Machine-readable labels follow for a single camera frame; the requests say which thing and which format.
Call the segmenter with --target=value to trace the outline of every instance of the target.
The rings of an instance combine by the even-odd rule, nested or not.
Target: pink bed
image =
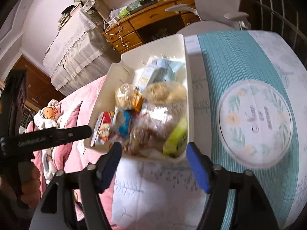
[[[63,113],[66,110],[68,110],[72,104],[78,104],[82,102],[76,126],[88,124],[93,107],[95,105],[97,96],[99,94],[100,88],[104,80],[105,80],[105,76],[98,78],[97,80],[73,92],[72,94],[70,94],[69,96],[67,96],[65,99],[63,99],[60,102],[61,112]],[[82,170],[84,167],[87,166],[89,162],[96,163],[98,158],[101,156],[100,153],[94,150],[90,150],[90,149],[87,149],[84,152],[84,154],[81,155],[79,150],[77,149],[77,145],[78,145],[78,142],[73,143],[69,157],[66,160],[66,163],[64,166],[64,171],[66,173]],[[36,160],[34,160],[34,163],[41,170],[40,168],[41,163],[38,158],[39,155],[40,155],[39,153],[35,153]],[[100,194],[99,196],[102,202],[103,209],[106,213],[106,216],[110,222],[110,225],[112,226],[112,229],[119,230],[120,228],[116,225],[113,225],[111,222],[113,191],[114,191],[114,179],[110,185],[110,188],[107,189],[103,194]],[[81,201],[79,191],[76,191],[76,193],[78,194],[78,201]]]

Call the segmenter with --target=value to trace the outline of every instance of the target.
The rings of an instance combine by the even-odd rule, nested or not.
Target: storage box
[[[92,111],[88,125],[94,129],[98,115],[103,111],[113,111],[115,108],[115,90],[123,83],[136,84],[141,76],[149,57],[165,56],[176,58],[186,63],[176,75],[176,81],[187,88],[187,114],[188,114],[188,142],[194,140],[194,109],[191,73],[188,58],[185,55],[185,41],[183,35],[171,35],[145,45],[139,46],[122,54],[119,63],[113,63],[108,71],[107,77],[101,87],[95,106]],[[84,146],[91,148],[91,138],[84,140]],[[94,150],[106,153],[109,151],[110,143],[95,145]],[[185,158],[185,151],[177,158],[165,158],[164,160],[149,159],[139,156],[123,154],[123,157],[139,161],[162,161],[176,163]]]

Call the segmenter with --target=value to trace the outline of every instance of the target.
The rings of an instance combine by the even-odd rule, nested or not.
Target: white cable
[[[115,34],[109,34],[109,33],[107,33],[107,31],[110,30],[110,29],[108,29],[108,28],[109,28],[109,27],[111,28],[111,25],[108,25],[108,26],[106,27],[106,29],[105,29],[106,20],[105,20],[104,23],[103,23],[103,31],[104,31],[104,33],[105,33],[105,34],[108,34],[108,35],[114,35],[114,36],[120,38],[120,43],[122,44],[122,46],[123,46],[123,47],[129,47],[125,42],[122,42],[122,37],[121,37],[121,35],[120,35],[120,27],[121,27],[121,26],[119,25],[119,22],[117,22],[117,24],[118,24],[118,36],[117,36],[117,35],[115,35]]]

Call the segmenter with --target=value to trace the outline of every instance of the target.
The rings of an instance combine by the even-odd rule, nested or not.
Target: drawer handle
[[[158,14],[153,14],[151,15],[149,18],[154,18],[155,16],[157,16]]]

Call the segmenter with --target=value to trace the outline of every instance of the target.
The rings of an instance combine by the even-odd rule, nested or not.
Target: wooden desk
[[[107,33],[103,33],[103,36],[106,41],[112,43],[114,50],[124,53],[153,41],[150,33],[160,28],[167,27],[169,28],[168,34],[174,34],[183,27],[199,21],[198,16],[189,11],[165,11],[168,7],[185,3],[189,7],[195,8],[194,0],[160,0],[121,19],[119,26],[118,24],[112,26]],[[122,42],[126,43],[128,47],[122,45],[119,34],[122,37]]]

